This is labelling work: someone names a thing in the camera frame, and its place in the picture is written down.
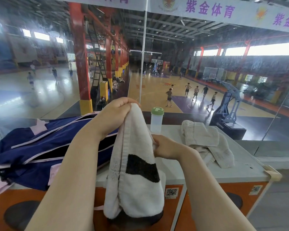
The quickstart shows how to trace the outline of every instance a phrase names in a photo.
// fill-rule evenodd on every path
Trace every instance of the hand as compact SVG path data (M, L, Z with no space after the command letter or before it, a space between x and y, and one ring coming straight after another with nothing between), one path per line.
M158 145L154 151L155 157L178 160L184 148L187 147L163 135L152 135L152 137Z
M125 116L131 110L131 103L136 103L140 107L137 101L128 97L113 100L87 125L94 130L100 140L103 140L123 123Z

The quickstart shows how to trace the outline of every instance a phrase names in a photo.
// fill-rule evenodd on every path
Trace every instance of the ceiling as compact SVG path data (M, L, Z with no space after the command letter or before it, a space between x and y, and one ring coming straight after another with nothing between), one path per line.
M289 0L258 0L258 3L268 2L269 5L289 7ZM89 5L100 21L104 14L98 7ZM131 49L141 49L144 33L144 11L118 9L111 17L111 25L122 26L121 33ZM13 27L27 27L27 29L42 29L45 32L57 32L67 39L72 39L69 29L68 2L56 0L0 0L0 20ZM96 27L98 39L104 39L101 28ZM146 28L146 49L164 51L168 48L184 44L206 44L216 40L235 38L252 34L275 34L277 31L263 30L234 24L206 21L202 19L181 18L165 14L148 13Z

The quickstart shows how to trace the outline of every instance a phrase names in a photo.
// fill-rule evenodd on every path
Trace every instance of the qr code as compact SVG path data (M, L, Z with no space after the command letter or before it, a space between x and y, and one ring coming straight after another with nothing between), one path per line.
M254 186L254 187L251 189L251 192L249 193L249 195L258 195L259 192L261 191L261 188L262 188L262 185L260 185L260 186Z
M175 199L179 193L179 188L166 188L165 198L166 199Z

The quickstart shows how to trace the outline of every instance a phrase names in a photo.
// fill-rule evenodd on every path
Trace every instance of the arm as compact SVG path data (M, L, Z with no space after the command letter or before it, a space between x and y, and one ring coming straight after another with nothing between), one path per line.
M153 138L158 143L155 156L176 159L182 167L197 230L255 231L220 187L195 149L165 136L153 135Z
M76 134L26 231L92 230L99 143L123 123L130 103L137 102L127 97L110 102Z

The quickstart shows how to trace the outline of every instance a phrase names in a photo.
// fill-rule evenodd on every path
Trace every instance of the green bottle cap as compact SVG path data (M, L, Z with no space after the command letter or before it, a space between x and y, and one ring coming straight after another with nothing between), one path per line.
M161 107L154 107L151 110L151 113L154 114L154 115L164 115L164 109L161 108Z

